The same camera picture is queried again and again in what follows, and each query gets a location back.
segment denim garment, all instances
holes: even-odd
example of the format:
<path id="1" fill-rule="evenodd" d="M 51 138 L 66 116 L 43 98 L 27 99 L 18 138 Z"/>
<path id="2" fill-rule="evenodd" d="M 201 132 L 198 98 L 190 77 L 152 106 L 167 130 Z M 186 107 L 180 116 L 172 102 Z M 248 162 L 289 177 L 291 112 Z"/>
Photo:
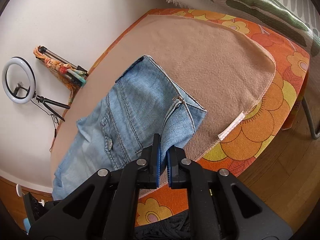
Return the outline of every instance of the denim garment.
<path id="1" fill-rule="evenodd" d="M 150 56 L 137 59 L 93 112 L 77 121 L 78 133 L 53 181 L 63 199 L 101 168 L 114 171 L 137 159 L 161 134 L 161 163 L 172 145 L 184 147 L 207 111 L 174 83 Z"/>

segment white wall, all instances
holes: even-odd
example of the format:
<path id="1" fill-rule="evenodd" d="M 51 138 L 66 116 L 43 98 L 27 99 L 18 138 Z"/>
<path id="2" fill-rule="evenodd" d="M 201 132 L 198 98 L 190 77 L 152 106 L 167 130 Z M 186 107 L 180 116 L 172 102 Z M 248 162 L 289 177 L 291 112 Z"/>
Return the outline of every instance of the white wall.
<path id="1" fill-rule="evenodd" d="M 67 103 L 69 90 L 34 57 L 35 46 L 88 70 L 145 12 L 168 6 L 161 0 L 10 0 L 0 17 L 0 71 L 11 57 L 23 57 L 35 73 L 37 94 Z M 14 70 L 9 69 L 9 83 L 27 85 Z M 2 87 L 0 117 L 0 176 L 51 192 L 51 118 L 31 102 L 13 103 Z"/>

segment ring light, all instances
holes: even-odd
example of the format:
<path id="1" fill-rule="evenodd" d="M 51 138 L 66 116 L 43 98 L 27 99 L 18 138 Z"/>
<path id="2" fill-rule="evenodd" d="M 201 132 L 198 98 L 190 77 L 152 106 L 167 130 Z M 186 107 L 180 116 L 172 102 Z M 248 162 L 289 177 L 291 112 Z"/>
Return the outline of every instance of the ring light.
<path id="1" fill-rule="evenodd" d="M 7 82 L 7 72 L 8 69 L 11 65 L 16 64 L 18 66 L 20 66 L 25 73 L 27 74 L 27 77 L 29 79 L 29 89 L 27 91 L 27 94 L 25 97 L 18 97 L 16 94 L 14 94 L 9 86 L 8 86 L 8 82 Z M 36 79 L 35 79 L 35 75 L 32 71 L 32 68 L 30 67 L 30 65 L 28 64 L 28 62 L 26 62 L 23 58 L 21 57 L 13 57 L 11 58 L 5 65 L 4 65 L 4 69 L 2 71 L 2 86 L 4 89 L 4 92 L 6 93 L 6 95 L 15 103 L 17 104 L 25 104 L 27 102 L 29 102 L 35 94 L 36 91 Z"/>

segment beige blanket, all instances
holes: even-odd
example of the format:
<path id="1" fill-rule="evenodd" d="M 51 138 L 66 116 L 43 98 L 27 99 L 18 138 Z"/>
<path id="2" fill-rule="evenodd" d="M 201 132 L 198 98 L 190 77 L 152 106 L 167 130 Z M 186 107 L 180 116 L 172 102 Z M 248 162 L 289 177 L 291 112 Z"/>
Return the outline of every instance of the beige blanket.
<path id="1" fill-rule="evenodd" d="M 193 160 L 219 141 L 218 134 L 241 112 L 261 100 L 275 74 L 273 57 L 240 32 L 193 18 L 148 15 L 111 49 L 75 97 L 52 149 L 52 175 L 77 133 L 76 120 L 87 116 L 143 54 L 152 56 L 208 111 L 185 147 Z"/>

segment triangular cutout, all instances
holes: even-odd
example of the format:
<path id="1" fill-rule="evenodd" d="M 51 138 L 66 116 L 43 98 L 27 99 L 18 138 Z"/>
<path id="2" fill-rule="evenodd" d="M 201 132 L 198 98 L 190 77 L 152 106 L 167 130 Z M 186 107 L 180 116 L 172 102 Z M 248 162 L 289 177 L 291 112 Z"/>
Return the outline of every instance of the triangular cutout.
<path id="1" fill-rule="evenodd" d="M 244 218 L 250 218 L 261 213 L 261 208 L 253 202 L 241 189 L 236 185 L 232 185 L 233 194 L 235 194 L 241 214 Z"/>
<path id="2" fill-rule="evenodd" d="M 94 185 L 90 185 L 83 192 L 81 192 L 72 202 L 63 208 L 66 214 L 80 219 L 88 205 L 91 195 L 94 191 Z"/>

